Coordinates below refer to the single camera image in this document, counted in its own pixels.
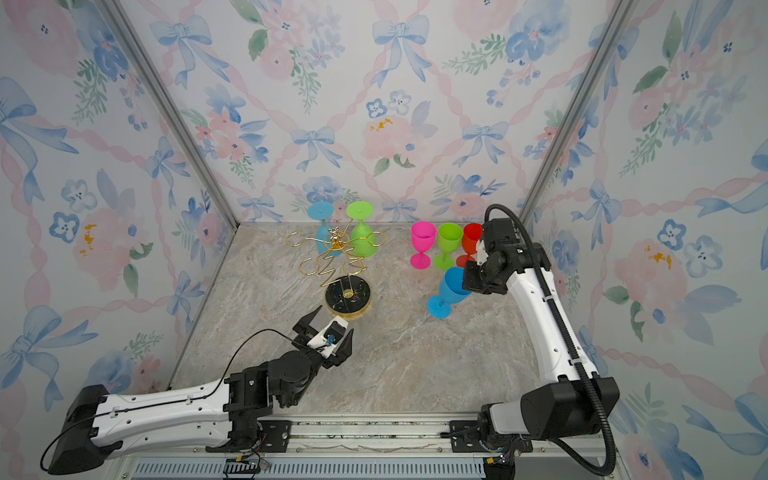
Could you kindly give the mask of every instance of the floral wallpaper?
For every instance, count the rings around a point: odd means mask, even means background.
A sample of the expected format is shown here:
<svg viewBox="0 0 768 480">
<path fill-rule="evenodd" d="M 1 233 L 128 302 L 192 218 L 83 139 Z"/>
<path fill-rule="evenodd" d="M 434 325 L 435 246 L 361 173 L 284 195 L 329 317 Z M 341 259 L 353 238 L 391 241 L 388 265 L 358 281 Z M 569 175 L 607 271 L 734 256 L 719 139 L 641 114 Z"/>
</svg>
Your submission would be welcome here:
<svg viewBox="0 0 768 480">
<path fill-rule="evenodd" d="M 0 477 L 29 480 L 80 388 L 165 388 L 232 232 L 93 3 L 3 0 L 0 41 Z"/>
<path fill-rule="evenodd" d="M 768 478 L 765 25 L 640 0 L 533 216 L 635 480 Z"/>
<path fill-rule="evenodd" d="M 269 222 L 321 200 L 335 221 L 356 200 L 408 222 L 516 204 L 613 4 L 123 2 L 233 211 Z"/>
</svg>

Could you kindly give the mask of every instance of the plastic wine glass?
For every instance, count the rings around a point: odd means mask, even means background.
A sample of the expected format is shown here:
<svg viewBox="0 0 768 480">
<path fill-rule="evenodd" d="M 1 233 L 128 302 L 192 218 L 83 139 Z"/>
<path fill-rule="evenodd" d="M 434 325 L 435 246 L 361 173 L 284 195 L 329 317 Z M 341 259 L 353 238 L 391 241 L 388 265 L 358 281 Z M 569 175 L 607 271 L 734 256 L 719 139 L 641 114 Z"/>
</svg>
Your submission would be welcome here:
<svg viewBox="0 0 768 480">
<path fill-rule="evenodd" d="M 447 270 L 453 266 L 453 259 L 449 253 L 456 251 L 462 242 L 464 231 L 455 223 L 444 223 L 437 229 L 437 246 L 442 255 L 435 257 L 435 266 L 440 270 Z"/>
<path fill-rule="evenodd" d="M 449 268 L 440 282 L 440 294 L 427 300 L 427 310 L 435 318 L 444 319 L 451 314 L 451 305 L 463 301 L 471 292 L 462 289 L 464 269 Z"/>
<path fill-rule="evenodd" d="M 470 223 L 464 227 L 464 238 L 462 238 L 462 248 L 467 253 L 456 259 L 456 265 L 464 268 L 469 260 L 475 260 L 472 255 L 478 252 L 478 240 L 482 236 L 482 225 L 480 223 Z"/>
<path fill-rule="evenodd" d="M 352 239 L 350 242 L 353 246 L 352 255 L 373 257 L 373 254 L 378 250 L 377 247 L 374 247 L 376 238 L 371 235 L 373 228 L 363 223 L 363 220 L 373 215 L 373 205 L 363 201 L 352 202 L 346 208 L 346 214 L 353 220 L 359 220 L 357 227 L 352 230 L 352 235 L 349 236 Z"/>
<path fill-rule="evenodd" d="M 429 268 L 432 261 L 429 259 L 429 255 L 425 255 L 424 252 L 432 248 L 432 245 L 435 244 L 436 236 L 437 228 L 430 222 L 418 222 L 413 224 L 413 227 L 411 227 L 411 243 L 413 243 L 413 248 L 418 252 L 411 257 L 411 265 L 413 268 L 419 270 Z"/>
<path fill-rule="evenodd" d="M 325 239 L 331 234 L 328 230 L 327 219 L 331 218 L 333 215 L 333 204 L 329 202 L 317 202 L 306 209 L 306 214 L 309 215 L 312 220 L 320 221 L 320 227 L 317 229 L 315 238 L 320 240 L 320 242 L 317 242 L 317 253 L 322 255 L 330 248 L 330 245 L 325 243 Z M 338 257 L 341 255 L 341 250 L 332 251 L 330 254 L 334 257 Z"/>
</svg>

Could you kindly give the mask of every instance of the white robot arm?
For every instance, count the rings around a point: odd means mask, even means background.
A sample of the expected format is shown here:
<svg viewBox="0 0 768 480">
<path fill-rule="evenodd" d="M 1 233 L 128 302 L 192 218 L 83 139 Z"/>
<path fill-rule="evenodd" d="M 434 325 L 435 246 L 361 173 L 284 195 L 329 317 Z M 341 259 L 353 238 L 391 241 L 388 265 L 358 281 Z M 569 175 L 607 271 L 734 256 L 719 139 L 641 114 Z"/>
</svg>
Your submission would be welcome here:
<svg viewBox="0 0 768 480">
<path fill-rule="evenodd" d="M 508 218 L 490 220 L 493 210 Z M 504 448 L 517 439 L 550 440 L 590 472 L 609 475 L 616 446 L 607 416 L 619 399 L 612 378 L 601 378 L 592 361 L 574 341 L 575 334 L 555 292 L 546 252 L 531 242 L 520 219 L 503 205 L 485 212 L 478 261 L 464 269 L 464 290 L 511 292 L 531 334 L 541 386 L 513 402 L 483 406 L 477 437 L 484 445 Z M 592 465 L 560 440 L 561 437 L 603 432 L 606 461 Z"/>
<path fill-rule="evenodd" d="M 321 366 L 338 366 L 352 354 L 354 330 L 347 331 L 344 319 L 336 316 L 319 332 L 310 326 L 319 310 L 293 327 L 297 349 L 226 379 L 135 396 L 108 395 L 101 385 L 83 388 L 67 412 L 48 473 L 85 472 L 106 459 L 146 449 L 184 445 L 204 445 L 208 452 L 251 449 L 266 438 L 258 419 L 272 414 L 273 397 L 281 407 L 297 405 Z M 277 440 L 281 443 L 290 436 L 290 423 L 285 423 Z M 262 452 L 269 450 L 262 445 Z M 42 458 L 41 468 L 45 469 Z"/>
</svg>

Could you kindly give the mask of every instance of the green wine glass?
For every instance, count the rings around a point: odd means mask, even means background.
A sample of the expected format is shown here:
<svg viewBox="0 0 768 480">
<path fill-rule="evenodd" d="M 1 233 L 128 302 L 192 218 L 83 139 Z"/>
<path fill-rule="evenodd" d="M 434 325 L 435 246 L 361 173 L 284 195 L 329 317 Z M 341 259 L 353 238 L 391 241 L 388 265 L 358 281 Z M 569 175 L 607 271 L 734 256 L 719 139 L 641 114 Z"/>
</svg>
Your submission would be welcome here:
<svg viewBox="0 0 768 480">
<path fill-rule="evenodd" d="M 374 247 L 376 236 L 371 235 L 373 228 L 363 222 L 373 215 L 373 205 L 363 201 L 352 202 L 346 208 L 346 214 L 349 218 L 359 221 L 357 227 L 352 230 L 352 235 L 349 236 L 352 239 L 350 242 L 353 247 L 352 255 L 365 258 L 373 257 L 373 254 L 378 250 L 377 247 Z"/>
<path fill-rule="evenodd" d="M 437 229 L 437 246 L 442 255 L 437 255 L 434 264 L 440 270 L 447 270 L 453 266 L 453 259 L 448 256 L 449 253 L 456 251 L 462 244 L 464 230 L 455 223 L 444 223 Z"/>
</svg>

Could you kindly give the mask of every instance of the wire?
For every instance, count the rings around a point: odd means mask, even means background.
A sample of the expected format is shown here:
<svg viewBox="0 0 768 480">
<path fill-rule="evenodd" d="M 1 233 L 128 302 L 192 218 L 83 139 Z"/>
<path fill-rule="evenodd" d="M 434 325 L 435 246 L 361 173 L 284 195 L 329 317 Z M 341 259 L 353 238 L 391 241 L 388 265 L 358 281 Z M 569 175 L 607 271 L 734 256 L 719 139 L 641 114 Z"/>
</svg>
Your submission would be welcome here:
<svg viewBox="0 0 768 480">
<path fill-rule="evenodd" d="M 266 433 L 264 434 L 264 437 L 262 437 L 261 441 L 259 441 L 259 446 L 256 448 L 256 456 L 259 457 L 259 469 L 261 469 L 261 462 L 266 463 L 266 469 L 269 470 L 272 466 L 267 460 L 264 460 L 261 458 L 261 454 L 259 453 L 259 450 L 261 450 L 261 446 L 264 445 L 264 440 L 266 440 Z"/>
<path fill-rule="evenodd" d="M 47 468 L 46 468 L 46 467 L 43 465 L 43 461 L 45 460 L 45 456 L 48 454 L 48 450 L 50 450 L 50 449 L 51 449 L 51 447 L 52 447 L 52 446 L 53 446 L 53 445 L 54 445 L 54 444 L 55 444 L 55 443 L 56 443 L 56 442 L 57 442 L 57 441 L 58 441 L 58 440 L 59 440 L 59 439 L 60 439 L 62 436 L 64 436 L 64 435 L 65 435 L 67 432 L 69 432 L 69 431 L 70 431 L 70 430 L 72 430 L 74 427 L 76 427 L 76 426 L 80 425 L 80 424 L 81 424 L 81 423 L 83 423 L 83 422 L 87 422 L 88 420 L 96 419 L 96 418 L 98 418 L 98 417 L 101 417 L 101 416 L 104 416 L 104 415 L 110 415 L 111 413 L 126 413 L 126 412 L 133 412 L 134 410 L 142 410 L 142 409 L 149 409 L 149 408 L 152 408 L 152 407 L 158 407 L 158 406 L 163 406 L 163 405 L 171 405 L 171 404 L 173 404 L 173 403 L 193 402 L 193 401 L 195 401 L 195 400 L 204 400 L 204 399 L 207 399 L 208 397 L 212 396 L 214 393 L 216 393 L 216 391 L 219 389 L 219 386 L 220 386 L 220 385 L 221 385 L 221 383 L 224 381 L 224 378 L 227 376 L 227 370 L 229 370 L 229 369 L 230 369 L 230 366 L 232 366 L 232 362 L 235 360 L 235 356 L 237 356 L 237 354 L 238 354 L 238 352 L 240 351 L 240 349 L 242 349 L 242 348 L 245 346 L 245 344 L 246 344 L 246 343 L 248 343 L 248 341 L 249 341 L 249 340 L 251 340 L 253 337 L 255 337 L 256 335 L 258 335 L 258 334 L 260 334 L 260 333 L 262 333 L 262 332 L 274 332 L 274 333 L 277 333 L 278 335 L 282 336 L 284 339 L 287 339 L 289 342 L 291 342 L 291 344 L 293 344 L 294 346 L 298 347 L 299 349 L 307 349 L 307 350 L 308 350 L 308 351 L 310 351 L 310 352 L 319 353 L 319 351 L 318 351 L 317 349 L 312 349 L 311 347 L 308 347 L 308 346 L 304 346 L 304 345 L 301 345 L 301 344 L 300 344 L 300 343 L 298 343 L 297 341 L 295 341 L 295 340 L 291 339 L 291 338 L 290 338 L 288 335 L 286 335 L 286 334 L 284 334 L 284 333 L 282 333 L 282 332 L 279 332 L 279 331 L 277 331 L 277 330 L 275 330 L 275 329 L 261 329 L 261 330 L 259 330 L 258 332 L 256 332 L 256 333 L 252 334 L 251 336 L 249 336 L 248 338 L 246 338 L 245 340 L 243 340 L 243 342 L 240 344 L 240 346 L 238 346 L 238 347 L 237 347 L 237 350 L 235 350 L 235 353 L 233 353 L 233 354 L 232 354 L 232 356 L 230 357 L 230 361 L 228 362 L 228 364 L 227 364 L 227 367 L 226 367 L 226 368 L 224 368 L 224 371 L 223 371 L 223 373 L 221 374 L 221 377 L 219 378 L 219 382 L 216 384 L 216 386 L 214 387 L 214 390 L 213 390 L 211 393 L 208 393 L 208 394 L 206 394 L 206 395 L 203 395 L 203 396 L 201 396 L 201 397 L 197 397 L 197 398 L 195 398 L 195 399 L 178 399 L 178 400 L 169 400 L 168 402 L 153 403 L 152 405 L 145 405 L 145 406 L 131 407 L 131 408 L 129 408 L 129 409 L 122 409 L 122 410 L 118 409 L 118 410 L 114 410 L 114 411 L 109 411 L 109 412 L 98 413 L 97 415 L 91 415 L 91 416 L 89 416 L 89 417 L 86 417 L 86 418 L 84 418 L 84 419 L 78 420 L 78 421 L 77 421 L 75 424 L 73 424 L 73 425 L 70 425 L 70 426 L 69 426 L 69 427 L 68 427 L 66 430 L 64 430 L 63 432 L 61 432 L 61 433 L 59 433 L 58 435 L 56 435 L 56 438 L 55 438 L 55 439 L 53 439 L 53 440 L 51 441 L 51 443 L 49 443 L 49 444 L 48 444 L 48 446 L 47 446 L 47 447 L 45 447 L 45 450 L 43 451 L 43 454 L 42 454 L 42 455 L 40 455 L 40 469 L 41 469 L 43 472 L 47 472 L 47 471 L 48 471 L 48 469 L 47 469 Z"/>
<path fill-rule="evenodd" d="M 550 287 L 547 284 L 547 280 L 544 278 L 544 274 L 541 272 L 541 263 L 539 262 L 538 251 L 536 251 L 536 249 L 533 247 L 531 237 L 528 235 L 528 231 L 525 229 L 525 225 L 523 225 L 518 216 L 515 215 L 512 210 L 509 210 L 509 208 L 501 204 L 492 204 L 488 206 L 488 208 L 485 210 L 485 222 L 490 220 L 491 212 L 493 210 L 500 210 L 504 212 L 512 220 L 512 223 L 520 233 L 520 236 L 525 243 L 525 247 L 528 250 L 528 254 L 531 257 L 531 264 L 533 265 L 533 270 L 536 274 L 536 278 L 538 280 L 539 286 L 541 287 L 541 290 L 543 292 L 550 292 Z M 598 393 L 594 390 L 594 385 L 592 385 L 592 381 L 589 379 L 587 371 L 581 364 L 578 352 L 576 351 L 576 346 L 574 345 L 574 341 L 571 338 L 571 334 L 568 332 L 568 328 L 565 325 L 565 321 L 563 320 L 562 315 L 560 314 L 560 309 L 551 296 L 547 299 L 547 305 L 552 312 L 555 323 L 558 325 L 560 336 L 563 338 L 565 346 L 568 350 L 568 354 L 573 360 L 573 366 L 576 368 L 579 379 L 581 380 L 581 384 L 584 386 L 584 390 L 587 392 L 587 397 L 589 398 L 590 404 L 598 414 L 600 427 L 603 431 L 603 440 L 605 442 L 605 463 L 602 466 L 593 465 L 561 439 L 549 440 L 551 440 L 554 444 L 568 453 L 579 465 L 586 468 L 590 473 L 606 477 L 611 474 L 616 467 L 616 443 L 614 442 L 614 436 L 611 432 L 611 425 L 608 423 L 607 415 L 605 413 L 605 409 L 603 408 L 603 404 L 600 401 L 600 397 L 598 397 Z"/>
<path fill-rule="evenodd" d="M 474 429 L 477 429 L 478 425 L 475 424 L 473 427 L 469 427 L 468 429 L 459 430 L 458 432 L 442 432 L 440 434 L 441 439 L 450 439 L 451 437 L 455 437 L 457 435 L 461 435 L 462 433 L 470 432 Z"/>
</svg>

